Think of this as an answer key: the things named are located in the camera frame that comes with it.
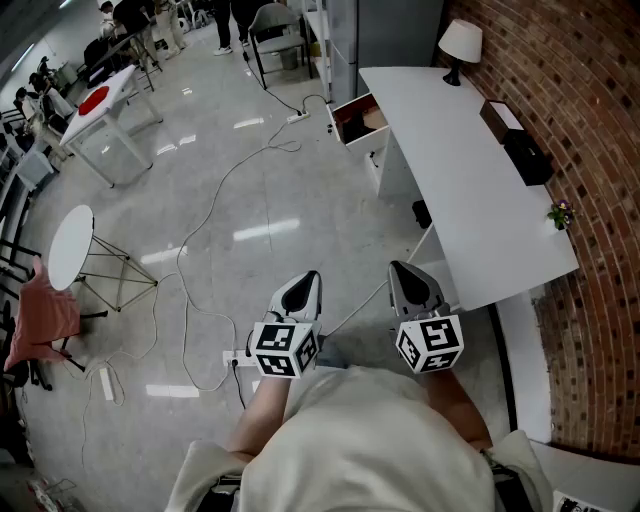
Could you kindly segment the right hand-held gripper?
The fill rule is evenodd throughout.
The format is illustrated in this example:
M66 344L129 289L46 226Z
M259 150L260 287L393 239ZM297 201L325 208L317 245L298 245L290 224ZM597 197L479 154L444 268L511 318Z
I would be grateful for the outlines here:
M398 260L388 267L395 348L415 374L453 367L464 350L459 317L439 283L422 269Z

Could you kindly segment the white drawer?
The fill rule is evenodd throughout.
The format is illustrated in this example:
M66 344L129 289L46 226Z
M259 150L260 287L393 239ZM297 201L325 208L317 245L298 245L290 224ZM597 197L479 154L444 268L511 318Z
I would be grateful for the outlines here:
M354 142L345 144L342 139L341 125L358 112L363 115L365 124L375 128L375 131ZM344 144L354 155L375 152L387 144L389 135L388 122L371 93L357 97L333 110L329 109L329 117L337 140Z

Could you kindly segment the person's right forearm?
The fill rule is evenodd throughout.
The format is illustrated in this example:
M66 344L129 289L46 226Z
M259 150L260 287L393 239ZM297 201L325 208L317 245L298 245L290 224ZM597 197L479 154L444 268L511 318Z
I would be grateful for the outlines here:
M443 416L457 433L478 451L487 450L493 442L479 410L450 370L426 373L423 386L430 406Z

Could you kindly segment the person's left forearm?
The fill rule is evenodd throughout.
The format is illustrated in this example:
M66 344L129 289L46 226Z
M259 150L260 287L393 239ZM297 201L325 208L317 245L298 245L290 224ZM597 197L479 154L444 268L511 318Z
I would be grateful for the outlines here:
M231 435L228 451L250 462L264 449L284 423L292 381L263 377Z

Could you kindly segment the person's blue jeans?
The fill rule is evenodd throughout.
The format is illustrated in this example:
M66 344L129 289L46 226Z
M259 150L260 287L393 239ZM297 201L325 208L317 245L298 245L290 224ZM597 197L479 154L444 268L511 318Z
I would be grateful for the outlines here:
M318 354L316 365L319 367L346 369L350 363L336 345L325 344Z

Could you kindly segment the person's white shirt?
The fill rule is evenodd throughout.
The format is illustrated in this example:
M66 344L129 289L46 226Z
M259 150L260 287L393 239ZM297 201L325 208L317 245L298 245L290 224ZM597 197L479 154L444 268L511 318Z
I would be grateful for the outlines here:
M350 366L291 380L261 453L193 442L165 512L552 512L526 435L476 450L430 406L423 376Z

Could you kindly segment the brown box with white top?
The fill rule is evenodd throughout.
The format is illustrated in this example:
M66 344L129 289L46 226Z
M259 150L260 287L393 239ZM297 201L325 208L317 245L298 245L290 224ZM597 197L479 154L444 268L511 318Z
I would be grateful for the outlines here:
M480 117L499 144L504 144L513 132L524 130L513 111L501 101L485 100L480 110Z

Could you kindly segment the round white side table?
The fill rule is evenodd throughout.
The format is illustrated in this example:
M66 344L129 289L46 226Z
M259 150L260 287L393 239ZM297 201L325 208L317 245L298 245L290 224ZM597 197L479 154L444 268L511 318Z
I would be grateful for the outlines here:
M95 233L95 216L87 205L73 208L59 224L49 249L48 274L55 290L69 291L77 284L114 312L159 285L128 252Z

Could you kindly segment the pink cushioned chair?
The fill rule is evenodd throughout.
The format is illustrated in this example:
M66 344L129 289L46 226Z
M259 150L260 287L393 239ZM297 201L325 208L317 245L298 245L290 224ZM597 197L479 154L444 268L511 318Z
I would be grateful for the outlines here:
M80 309L72 293L53 288L48 270L38 256L33 257L33 270L34 276L19 292L5 372L22 361L66 361L68 353L54 350L52 344L80 332Z

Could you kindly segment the white square table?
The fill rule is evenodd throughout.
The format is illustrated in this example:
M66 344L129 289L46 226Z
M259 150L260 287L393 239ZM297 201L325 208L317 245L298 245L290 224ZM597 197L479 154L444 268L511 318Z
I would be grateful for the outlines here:
M107 79L103 86L108 88L106 97L86 115L81 115L79 112L76 112L69 121L68 129L62 135L59 144L63 149L69 149L76 157L84 162L109 188L113 188L115 183L104 175L99 167L89 159L81 148L80 140L105 126L120 139L144 169L151 169L153 167L152 160L147 157L134 142L132 134L147 126L162 123L164 119L151 102L144 87L135 77L135 67L133 65L128 66ZM136 126L134 129L127 131L120 124L119 117L125 105L129 103L133 93L136 93L140 97L143 104L149 110L151 118Z

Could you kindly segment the white shade table lamp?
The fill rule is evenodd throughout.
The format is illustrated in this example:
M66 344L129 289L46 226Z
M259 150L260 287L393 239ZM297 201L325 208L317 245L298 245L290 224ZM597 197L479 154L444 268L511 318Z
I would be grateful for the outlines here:
M460 86L459 70L462 63L477 64L481 61L483 32L462 19L451 21L438 41L438 47L452 58L451 69L443 77L450 86Z

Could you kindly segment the grey refrigerator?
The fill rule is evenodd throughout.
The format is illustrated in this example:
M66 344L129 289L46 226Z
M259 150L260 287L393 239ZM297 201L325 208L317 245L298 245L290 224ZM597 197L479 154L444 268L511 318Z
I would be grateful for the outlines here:
M331 96L337 105L369 92L370 67L429 67L445 0L326 0Z

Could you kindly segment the white shelf unit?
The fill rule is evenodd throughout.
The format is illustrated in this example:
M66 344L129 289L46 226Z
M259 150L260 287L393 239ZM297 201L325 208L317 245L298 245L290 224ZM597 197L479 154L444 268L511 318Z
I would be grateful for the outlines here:
M301 0L307 35L319 45L319 55L312 57L323 87L325 101L332 101L330 67L330 31L323 0Z

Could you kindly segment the red round disc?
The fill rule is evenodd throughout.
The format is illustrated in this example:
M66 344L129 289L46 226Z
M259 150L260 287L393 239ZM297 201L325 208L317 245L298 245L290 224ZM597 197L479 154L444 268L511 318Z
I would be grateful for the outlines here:
M108 86L100 86L93 90L89 96L79 105L78 114L86 116L100 106L109 94Z

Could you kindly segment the black folding table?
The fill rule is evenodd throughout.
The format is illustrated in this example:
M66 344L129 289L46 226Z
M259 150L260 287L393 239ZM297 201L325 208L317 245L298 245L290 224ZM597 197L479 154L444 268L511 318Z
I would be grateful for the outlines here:
M103 83L129 64L133 64L142 73L139 80L146 80L144 89L155 90L151 75L154 72L162 73L163 69L144 46L141 34L142 32L138 31L125 35L118 42L110 39L96 39L85 48L82 76L89 89Z

